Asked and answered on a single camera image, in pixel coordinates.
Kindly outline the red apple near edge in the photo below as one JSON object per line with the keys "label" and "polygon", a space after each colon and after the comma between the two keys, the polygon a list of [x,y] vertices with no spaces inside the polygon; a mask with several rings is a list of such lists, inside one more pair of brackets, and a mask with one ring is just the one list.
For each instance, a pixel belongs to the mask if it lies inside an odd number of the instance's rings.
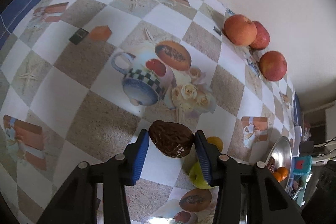
{"label": "red apple near edge", "polygon": [[269,51],[259,61],[263,76],[272,82],[279,81],[287,73],[288,65],[285,57],[278,51]]}

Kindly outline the green pear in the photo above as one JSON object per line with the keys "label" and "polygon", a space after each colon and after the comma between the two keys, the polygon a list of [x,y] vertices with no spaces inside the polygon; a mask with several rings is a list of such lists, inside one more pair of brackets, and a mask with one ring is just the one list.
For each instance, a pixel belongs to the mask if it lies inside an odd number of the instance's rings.
{"label": "green pear", "polygon": [[189,172],[189,179],[198,189],[209,190],[216,188],[216,186],[210,186],[208,182],[206,182],[198,161],[191,167]]}

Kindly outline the pale red apple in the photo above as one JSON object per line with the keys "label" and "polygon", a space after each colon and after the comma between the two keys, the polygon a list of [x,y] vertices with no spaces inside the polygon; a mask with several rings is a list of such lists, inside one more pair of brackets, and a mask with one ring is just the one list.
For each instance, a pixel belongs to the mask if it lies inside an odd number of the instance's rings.
{"label": "pale red apple", "polygon": [[226,37],[236,46],[247,47],[254,42],[257,35],[255,23],[244,15],[232,15],[223,27]]}

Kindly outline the dark red apple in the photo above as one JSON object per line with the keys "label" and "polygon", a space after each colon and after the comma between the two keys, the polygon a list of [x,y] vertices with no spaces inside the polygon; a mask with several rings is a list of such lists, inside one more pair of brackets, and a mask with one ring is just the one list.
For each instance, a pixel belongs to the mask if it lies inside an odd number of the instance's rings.
{"label": "dark red apple", "polygon": [[264,50],[266,49],[266,47],[268,47],[270,42],[269,32],[260,22],[258,21],[253,22],[256,26],[257,35],[253,43],[250,44],[249,46],[254,50]]}

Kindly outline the silver metal bowl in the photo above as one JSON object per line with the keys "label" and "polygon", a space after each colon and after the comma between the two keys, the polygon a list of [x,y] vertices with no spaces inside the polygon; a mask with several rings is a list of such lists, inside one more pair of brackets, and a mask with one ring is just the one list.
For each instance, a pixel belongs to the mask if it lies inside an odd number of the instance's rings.
{"label": "silver metal bowl", "polygon": [[286,189],[289,183],[290,170],[291,170],[291,160],[292,160],[292,151],[290,141],[287,137],[281,136],[274,146],[268,151],[264,156],[264,161],[266,164],[270,159],[274,159],[274,168],[275,171],[281,167],[287,169],[287,177],[280,182],[280,185]]}

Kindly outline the small olive round fruit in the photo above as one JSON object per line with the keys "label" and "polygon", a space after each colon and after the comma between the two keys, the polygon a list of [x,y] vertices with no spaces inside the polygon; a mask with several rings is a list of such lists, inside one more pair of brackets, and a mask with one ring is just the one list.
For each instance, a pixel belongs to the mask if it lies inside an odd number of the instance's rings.
{"label": "small olive round fruit", "polygon": [[219,138],[217,136],[211,136],[211,137],[207,138],[207,141],[208,141],[208,143],[215,145],[218,148],[219,152],[221,152],[223,150],[224,144],[223,144],[221,138]]}

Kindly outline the checkered printed tablecloth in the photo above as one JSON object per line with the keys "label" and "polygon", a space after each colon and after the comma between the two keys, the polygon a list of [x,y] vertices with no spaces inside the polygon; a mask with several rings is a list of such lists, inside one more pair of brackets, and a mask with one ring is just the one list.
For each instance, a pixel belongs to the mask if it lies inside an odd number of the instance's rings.
{"label": "checkered printed tablecloth", "polygon": [[253,164],[295,143],[294,88],[221,34],[217,0],[14,0],[1,13],[1,194],[36,223],[81,161],[107,161],[154,121]]}

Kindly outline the small orange in bowl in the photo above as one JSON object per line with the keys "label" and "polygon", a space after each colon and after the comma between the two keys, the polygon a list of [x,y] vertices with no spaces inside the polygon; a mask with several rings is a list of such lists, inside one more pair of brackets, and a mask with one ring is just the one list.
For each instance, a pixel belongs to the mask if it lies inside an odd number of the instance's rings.
{"label": "small orange in bowl", "polygon": [[278,181],[278,182],[282,182],[284,181],[287,176],[288,176],[288,169],[284,166],[276,169],[274,172],[273,172],[273,176],[274,178]]}

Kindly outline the teal toy box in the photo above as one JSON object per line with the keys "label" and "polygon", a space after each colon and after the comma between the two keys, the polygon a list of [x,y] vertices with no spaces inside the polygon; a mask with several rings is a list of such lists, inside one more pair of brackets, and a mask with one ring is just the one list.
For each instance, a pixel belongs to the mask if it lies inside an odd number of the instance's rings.
{"label": "teal toy box", "polygon": [[313,159],[310,155],[294,157],[293,174],[296,176],[305,176],[309,174],[311,170],[312,160]]}

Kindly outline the dark brown avocado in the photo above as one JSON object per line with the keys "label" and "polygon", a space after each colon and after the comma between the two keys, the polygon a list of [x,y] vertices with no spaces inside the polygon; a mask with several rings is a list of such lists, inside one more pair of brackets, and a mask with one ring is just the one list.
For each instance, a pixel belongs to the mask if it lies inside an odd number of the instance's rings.
{"label": "dark brown avocado", "polygon": [[187,156],[194,143],[193,132],[180,123],[156,120],[149,127],[148,133],[157,149],[172,158]]}

